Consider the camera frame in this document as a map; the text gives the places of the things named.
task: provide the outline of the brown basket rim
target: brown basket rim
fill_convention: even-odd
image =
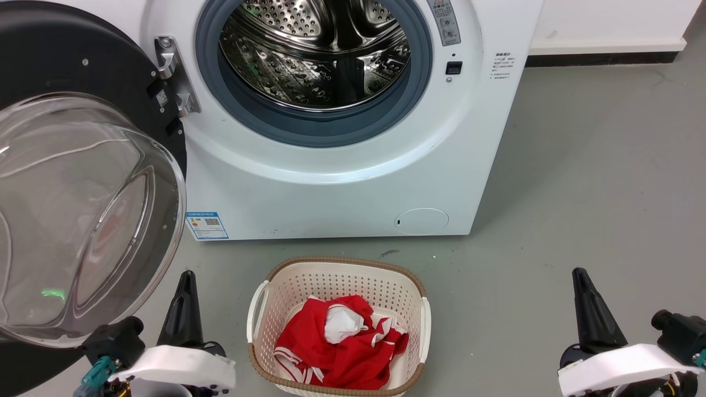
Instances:
[[[272,281],[272,279],[279,273],[283,268],[291,266],[295,263],[301,262],[334,262],[334,263],[345,263],[349,265],[360,265],[360,266],[370,266],[374,268],[382,268],[389,271],[394,271],[407,276],[419,290],[421,297],[426,296],[426,291],[424,286],[421,284],[420,279],[418,279],[411,271],[406,268],[391,265],[389,263],[369,261],[367,259],[354,259],[354,258],[341,258],[338,256],[300,256],[297,258],[287,259],[283,261],[276,268],[274,268],[270,274],[268,274],[266,280]],[[414,371],[412,376],[401,386],[389,390],[356,390],[356,389],[337,389],[333,387],[324,386],[314,386],[310,384],[303,384],[295,381],[290,381],[288,379],[276,377],[265,371],[260,365],[257,355],[255,354],[255,345],[253,343],[248,343],[248,354],[250,356],[250,363],[255,368],[255,371],[266,381],[280,386],[291,387],[293,389],[299,389],[304,391],[310,391],[313,393],[324,393],[334,396],[360,396],[360,397],[391,397],[398,394],[404,393],[409,388],[412,387],[420,378],[421,373],[424,371],[424,363],[420,362],[417,365],[417,369]]]
[[[267,275],[266,280],[272,281],[272,279],[277,275],[277,273],[279,273],[283,268],[301,262],[338,262],[345,263],[347,265],[370,266],[373,268],[381,268],[389,271],[394,271],[397,273],[401,273],[407,278],[409,278],[419,290],[419,295],[421,297],[426,296],[426,291],[424,289],[424,286],[421,284],[421,280],[418,279],[411,271],[408,271],[406,268],[391,265],[389,263],[384,262],[369,261],[367,259],[342,258],[339,256],[299,256],[296,258],[290,258],[277,265],[277,267],[275,267],[270,272],[270,274]]]

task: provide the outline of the concrete floor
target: concrete floor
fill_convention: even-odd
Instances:
[[[705,7],[686,39],[671,65],[526,70],[470,236],[197,243],[185,234],[138,312],[143,338],[156,341],[190,268],[205,337],[238,362],[235,396],[286,396],[247,358],[257,285],[292,256],[389,250],[398,252],[384,261],[415,272],[433,310],[429,360],[409,397],[559,395],[559,357],[577,341],[576,266],[631,343],[656,341],[659,309],[706,316]],[[81,361],[26,396],[69,396],[87,369]]]

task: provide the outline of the washing machine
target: washing machine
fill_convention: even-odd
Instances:
[[[465,235],[541,7],[5,1],[0,109],[107,107],[174,156],[199,240]]]

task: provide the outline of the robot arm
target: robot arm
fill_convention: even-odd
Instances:
[[[574,269],[573,282],[579,343],[561,357],[564,397],[706,396],[706,321],[661,310],[657,345],[627,346],[586,270]]]
[[[93,368],[74,397],[211,397],[235,388],[235,362],[203,342],[193,272],[181,274],[156,347],[145,350],[142,330],[136,317],[96,329],[83,344]]]

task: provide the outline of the laundry basket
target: laundry basket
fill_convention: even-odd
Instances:
[[[390,381],[383,388],[334,389],[284,378],[284,370],[274,356],[275,344],[309,295],[322,300],[360,295],[373,307],[374,321],[394,317],[407,329],[407,349],[390,363]],[[406,269],[361,259],[295,258],[281,263],[255,291],[247,334],[255,370],[288,393],[306,397],[401,396],[424,369],[431,338],[431,309],[421,281]]]

